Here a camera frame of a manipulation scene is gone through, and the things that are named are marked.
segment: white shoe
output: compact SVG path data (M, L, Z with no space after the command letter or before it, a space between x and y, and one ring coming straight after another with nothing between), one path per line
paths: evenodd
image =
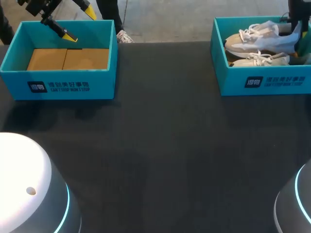
M288 66L289 55L279 53L271 56L269 54L249 53L246 59L237 60L230 64L231 67L266 67L266 66Z
M294 53L294 46L298 42L301 33L299 22L293 33L280 36L280 33L291 33L290 23L274 23L267 21L262 24L252 24L246 30L239 30L227 38L225 49L238 57L246 58L249 53L258 50L267 50L274 53Z
M134 43L134 40L132 40L125 30L119 31L117 34L117 41L119 43Z

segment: shoelace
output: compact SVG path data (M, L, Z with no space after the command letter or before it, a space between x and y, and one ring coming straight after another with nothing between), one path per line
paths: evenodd
M259 24L252 24L248 27L248 29L239 30L239 34L241 37L241 40L245 42L245 39L250 39L251 37L260 37L259 31L255 30L254 27L258 26Z
M262 66L265 63L268 63L268 64L272 63L271 57L272 56L270 54L261 54L261 52L258 51L258 53L253 53L253 52L249 53L246 59L256 60L257 65Z

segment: open box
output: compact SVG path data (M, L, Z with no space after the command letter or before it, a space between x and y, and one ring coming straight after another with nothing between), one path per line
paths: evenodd
M223 42L251 24L280 17L220 17L214 19L211 55L222 96L311 93L311 66L229 67ZM311 27L297 46L303 56L311 53Z
M113 99L118 45L112 20L58 21L77 38L58 37L39 21L21 22L0 67L15 100ZM107 69L27 71L34 49L109 49Z

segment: blue light ring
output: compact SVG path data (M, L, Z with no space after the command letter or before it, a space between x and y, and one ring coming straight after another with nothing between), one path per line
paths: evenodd
M69 198L69 189L68 189L68 186L66 184L66 188L67 188L67 207L66 207L66 211L64 213L64 216L63 216L63 219L62 221L60 222L59 226L56 228L56 230L54 231L54 233L58 233L59 230L61 229L61 227L63 226L64 222L65 222L65 219L67 217L67 214L68 214L68 209L69 209L69 202L70 202L70 198Z
M299 177L299 174L302 170L302 168L298 171L297 175L296 175L296 179L295 179L295 194L296 194L296 198L297 198L297 201L298 201L298 204L299 204L299 207L303 213L303 215L306 217L306 219L308 220L308 222L311 224L311 218L309 217L309 215L307 214L307 211L305 210L305 208L303 208L303 205L301 203L301 200L300 200L300 197L299 197L299 194L298 194L298 177Z

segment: shoe sole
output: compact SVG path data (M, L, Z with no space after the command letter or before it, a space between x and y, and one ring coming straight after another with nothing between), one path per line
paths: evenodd
M228 49L226 49L227 52L237 56L237 57L241 57L241 58L247 58L249 53L250 52L233 52L233 51L230 51ZM270 55L275 55L275 54L278 54L278 53L281 53L281 52L284 52L284 53L287 53L287 54L292 54L292 53L295 53L294 50L291 50L289 49L288 46L286 47L278 47L277 49L276 48L267 48L265 50L261 50L261 53L264 54L270 54Z

